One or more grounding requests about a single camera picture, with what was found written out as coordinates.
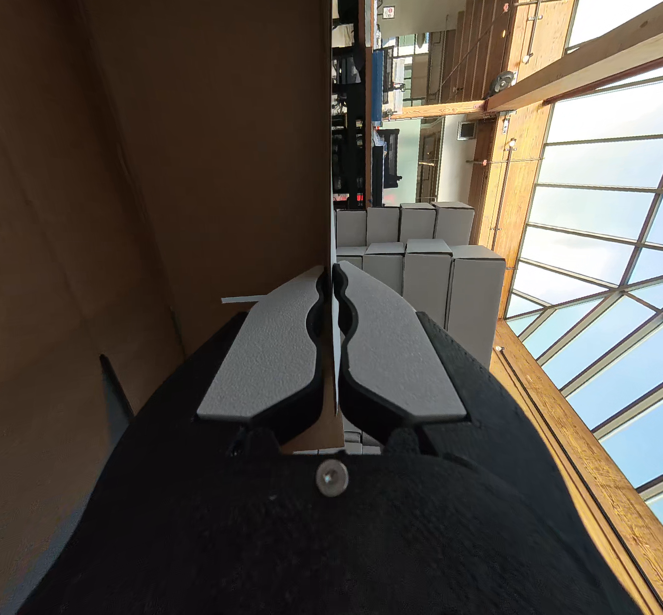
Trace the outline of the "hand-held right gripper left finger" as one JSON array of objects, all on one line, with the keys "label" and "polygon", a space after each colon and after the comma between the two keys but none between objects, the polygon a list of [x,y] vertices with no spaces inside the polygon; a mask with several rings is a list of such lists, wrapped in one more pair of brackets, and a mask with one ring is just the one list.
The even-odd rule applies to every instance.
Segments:
[{"label": "hand-held right gripper left finger", "polygon": [[204,395],[197,417],[268,429],[280,445],[316,423],[324,404],[320,336],[325,293],[326,270],[318,265],[258,301]]}]

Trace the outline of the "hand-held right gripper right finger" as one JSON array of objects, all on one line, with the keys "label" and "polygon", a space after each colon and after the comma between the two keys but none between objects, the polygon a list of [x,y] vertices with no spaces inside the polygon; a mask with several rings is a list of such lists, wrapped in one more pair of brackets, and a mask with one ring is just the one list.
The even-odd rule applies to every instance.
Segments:
[{"label": "hand-held right gripper right finger", "polygon": [[414,308],[342,261],[333,266],[342,334],[339,406],[380,445],[397,429],[457,423],[468,412]]}]

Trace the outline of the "white cardboard box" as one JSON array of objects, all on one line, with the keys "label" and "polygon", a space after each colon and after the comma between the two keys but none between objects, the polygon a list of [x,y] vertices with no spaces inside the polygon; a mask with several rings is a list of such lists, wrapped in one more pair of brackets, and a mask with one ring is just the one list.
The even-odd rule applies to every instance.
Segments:
[{"label": "white cardboard box", "polygon": [[1,613],[120,430],[329,243],[331,0],[1,0]]}]

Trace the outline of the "blue flat box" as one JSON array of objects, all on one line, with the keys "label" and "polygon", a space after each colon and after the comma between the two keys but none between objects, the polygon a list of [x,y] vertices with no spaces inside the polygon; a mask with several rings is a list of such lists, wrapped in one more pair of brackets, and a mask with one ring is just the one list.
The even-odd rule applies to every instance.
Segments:
[{"label": "blue flat box", "polygon": [[372,52],[371,65],[371,124],[381,126],[383,120],[383,79],[384,51],[377,49]]}]

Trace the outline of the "stack of white boxes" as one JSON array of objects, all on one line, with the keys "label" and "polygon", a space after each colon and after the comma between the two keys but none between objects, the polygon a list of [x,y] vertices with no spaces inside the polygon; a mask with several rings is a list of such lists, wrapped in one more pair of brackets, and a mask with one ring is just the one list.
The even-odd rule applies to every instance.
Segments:
[{"label": "stack of white boxes", "polygon": [[[441,237],[337,245],[336,255],[337,263],[356,266],[414,308],[468,412],[466,421],[413,430],[425,451],[450,446],[450,441],[438,440],[437,428],[459,425],[461,430],[451,431],[450,437],[464,447],[475,443],[464,437],[472,437],[476,428],[495,427],[508,408],[503,387],[489,373],[504,259],[482,246],[448,245]],[[351,447],[363,443],[365,452],[378,452],[376,440],[350,426],[346,437]]]}]

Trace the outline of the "long black device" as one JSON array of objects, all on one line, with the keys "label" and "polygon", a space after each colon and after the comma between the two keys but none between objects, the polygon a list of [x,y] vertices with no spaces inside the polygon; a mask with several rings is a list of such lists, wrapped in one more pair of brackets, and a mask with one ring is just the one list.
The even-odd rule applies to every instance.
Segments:
[{"label": "long black device", "polygon": [[398,174],[398,138],[400,129],[383,129],[381,138],[383,146],[383,188],[396,189],[402,176]]}]

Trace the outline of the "large glass window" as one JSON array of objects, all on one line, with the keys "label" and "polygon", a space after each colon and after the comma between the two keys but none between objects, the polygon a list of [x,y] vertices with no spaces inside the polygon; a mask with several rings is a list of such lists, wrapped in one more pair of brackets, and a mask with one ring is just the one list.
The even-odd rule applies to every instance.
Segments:
[{"label": "large glass window", "polygon": [[555,101],[507,323],[662,520],[662,63]]}]

